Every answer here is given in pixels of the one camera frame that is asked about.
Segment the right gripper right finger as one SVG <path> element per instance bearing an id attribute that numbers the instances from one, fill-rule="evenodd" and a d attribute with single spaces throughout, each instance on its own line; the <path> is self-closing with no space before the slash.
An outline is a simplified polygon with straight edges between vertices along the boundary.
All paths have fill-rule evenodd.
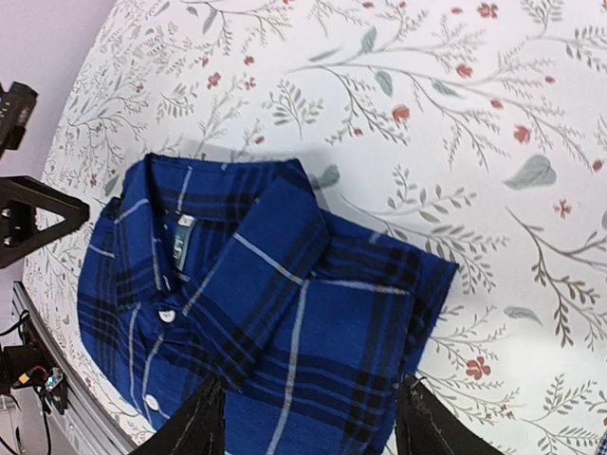
<path id="1" fill-rule="evenodd" d="M 411 374 L 398 390 L 395 439 L 398 454 L 496 455 L 495 447 L 467 429 Z"/>

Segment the floral tablecloth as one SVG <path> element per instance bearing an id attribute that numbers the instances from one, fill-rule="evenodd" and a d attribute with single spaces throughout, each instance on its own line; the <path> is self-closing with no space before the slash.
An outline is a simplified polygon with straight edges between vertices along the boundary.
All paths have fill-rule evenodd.
<path id="1" fill-rule="evenodd" d="M 93 214 L 149 152 L 296 156 L 459 263 L 425 385 L 505 454 L 606 430 L 602 1 L 119 1 L 42 174 Z"/>

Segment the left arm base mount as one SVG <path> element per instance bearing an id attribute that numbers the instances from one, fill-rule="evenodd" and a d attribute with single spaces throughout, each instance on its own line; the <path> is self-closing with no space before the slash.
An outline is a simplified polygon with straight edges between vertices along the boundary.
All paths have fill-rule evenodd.
<path id="1" fill-rule="evenodd" d="M 35 330 L 28 310 L 1 337 L 17 335 L 16 345 L 1 346 L 1 394 L 31 388 L 43 399 L 43 411 L 64 415 L 67 410 L 67 386 L 64 370 Z"/>

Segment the aluminium front rail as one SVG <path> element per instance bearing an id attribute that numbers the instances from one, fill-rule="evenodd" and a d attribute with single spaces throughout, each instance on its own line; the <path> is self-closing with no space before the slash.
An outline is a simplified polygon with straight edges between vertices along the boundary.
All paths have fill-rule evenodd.
<path id="1" fill-rule="evenodd" d="M 12 314 L 21 325 L 15 330 L 26 370 L 43 367 L 57 385 L 42 390 L 47 419 L 77 454 L 129 454 L 137 444 L 106 412 L 86 387 L 75 367 L 45 327 L 42 317 L 21 282 L 12 285 Z"/>

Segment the blue plaid long sleeve shirt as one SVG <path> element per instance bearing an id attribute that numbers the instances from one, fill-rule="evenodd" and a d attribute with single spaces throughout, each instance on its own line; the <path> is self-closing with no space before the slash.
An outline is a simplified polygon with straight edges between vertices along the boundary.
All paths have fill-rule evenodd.
<path id="1" fill-rule="evenodd" d="M 298 160 L 149 154 L 94 227 L 78 322 L 153 428 L 216 377 L 230 454 L 379 454 L 457 269 L 322 209 Z"/>

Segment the folded blue checked shirt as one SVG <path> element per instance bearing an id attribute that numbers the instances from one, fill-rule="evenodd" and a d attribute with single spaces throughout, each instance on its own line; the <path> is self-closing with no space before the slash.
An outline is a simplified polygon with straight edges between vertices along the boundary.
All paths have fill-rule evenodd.
<path id="1" fill-rule="evenodd" d="M 598 446 L 594 452 L 595 455 L 607 455 L 607 433 L 601 437 Z"/>

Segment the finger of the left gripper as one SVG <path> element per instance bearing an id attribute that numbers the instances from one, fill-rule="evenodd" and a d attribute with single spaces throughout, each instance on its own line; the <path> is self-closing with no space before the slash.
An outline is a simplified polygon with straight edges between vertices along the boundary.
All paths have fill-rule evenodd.
<path id="1" fill-rule="evenodd" d="M 63 218 L 40 229 L 38 210 Z M 1 178 L 1 268 L 79 230 L 89 220 L 90 208 L 82 200 L 53 189 L 30 176 Z"/>

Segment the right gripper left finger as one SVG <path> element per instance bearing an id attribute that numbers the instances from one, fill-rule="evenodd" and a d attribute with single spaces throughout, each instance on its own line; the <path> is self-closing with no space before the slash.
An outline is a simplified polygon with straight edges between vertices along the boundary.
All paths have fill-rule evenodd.
<path id="1" fill-rule="evenodd" d="M 225 398 L 219 379 L 206 380 L 135 455 L 224 455 Z"/>

